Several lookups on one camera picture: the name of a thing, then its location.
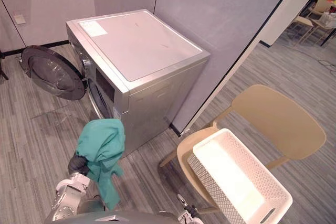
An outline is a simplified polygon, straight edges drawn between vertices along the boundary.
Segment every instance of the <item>sticker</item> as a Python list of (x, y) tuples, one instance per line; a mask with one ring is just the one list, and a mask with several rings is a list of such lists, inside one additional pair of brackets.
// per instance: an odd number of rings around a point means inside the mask
[(80, 26), (87, 32), (90, 37), (100, 36), (107, 34), (104, 28), (98, 24), (97, 21), (87, 21), (79, 23)]
[(121, 115), (115, 107), (113, 107), (113, 118), (121, 120)]

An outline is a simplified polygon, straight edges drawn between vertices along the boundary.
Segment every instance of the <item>white label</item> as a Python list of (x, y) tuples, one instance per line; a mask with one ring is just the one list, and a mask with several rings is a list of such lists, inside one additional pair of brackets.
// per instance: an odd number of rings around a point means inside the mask
[(96, 21), (87, 21), (79, 24), (90, 37), (107, 34), (104, 28), (102, 28)]
[(120, 113), (118, 112), (118, 110), (116, 110), (115, 107), (113, 107), (113, 117), (114, 117), (115, 119), (119, 119), (119, 120), (121, 120), (121, 115), (120, 115)]
[(19, 15), (14, 15), (14, 19), (15, 19), (15, 22), (20, 25), (20, 24), (24, 24), (26, 21), (25, 21), (25, 18), (22, 14), (19, 14)]

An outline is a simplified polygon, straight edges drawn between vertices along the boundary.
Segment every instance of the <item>door glass window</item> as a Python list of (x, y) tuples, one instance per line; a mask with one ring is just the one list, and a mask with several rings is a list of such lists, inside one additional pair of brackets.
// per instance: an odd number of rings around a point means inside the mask
[(29, 59), (30, 76), (44, 90), (53, 95), (72, 92), (75, 83), (58, 63), (38, 56)]

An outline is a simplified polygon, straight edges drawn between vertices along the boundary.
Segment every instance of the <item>wall outlet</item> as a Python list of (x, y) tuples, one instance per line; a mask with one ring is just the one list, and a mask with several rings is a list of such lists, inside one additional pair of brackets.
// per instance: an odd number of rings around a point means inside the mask
[(26, 23), (26, 20), (22, 14), (14, 15), (14, 19), (16, 24), (18, 25)]

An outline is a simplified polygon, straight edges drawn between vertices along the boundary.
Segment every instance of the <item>baseboard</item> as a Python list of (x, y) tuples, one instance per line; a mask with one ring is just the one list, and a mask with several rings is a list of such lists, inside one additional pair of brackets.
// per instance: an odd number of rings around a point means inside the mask
[(174, 126), (174, 124), (170, 124), (169, 127), (175, 132), (175, 134), (180, 137), (181, 133), (179, 132), (179, 130)]
[(271, 46), (272, 46), (272, 45), (269, 45), (269, 44), (263, 42), (262, 40), (259, 41), (259, 43), (262, 44), (262, 45), (265, 46), (265, 47), (271, 47)]
[[(69, 41), (68, 40), (62, 40), (62, 41), (58, 41), (58, 42), (44, 44), (44, 45), (41, 45), (41, 46), (43, 46), (43, 47), (57, 47), (57, 46), (65, 45), (65, 44), (69, 44)], [(2, 52), (2, 56), (6, 57), (6, 56), (9, 56), (9, 55), (21, 54), (23, 50), (24, 50), (24, 48), (20, 48), (20, 49), (16, 49), (16, 50), (12, 50), (12, 51)]]

